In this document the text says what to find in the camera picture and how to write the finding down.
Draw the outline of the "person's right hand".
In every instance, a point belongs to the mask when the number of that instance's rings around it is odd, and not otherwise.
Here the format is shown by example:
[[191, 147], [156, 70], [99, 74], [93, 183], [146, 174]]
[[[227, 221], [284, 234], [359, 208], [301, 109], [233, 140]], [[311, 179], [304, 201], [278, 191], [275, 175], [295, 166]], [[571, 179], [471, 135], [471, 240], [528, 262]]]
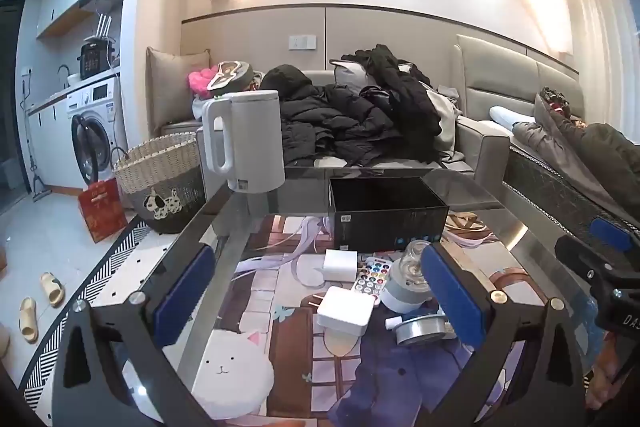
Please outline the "person's right hand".
[[616, 340], [617, 336], [614, 333], [605, 334], [602, 350], [593, 365], [593, 377], [586, 393], [586, 406], [590, 410], [600, 410], [604, 403], [618, 394], [625, 381], [625, 377], [614, 381], [620, 369], [620, 360], [615, 350]]

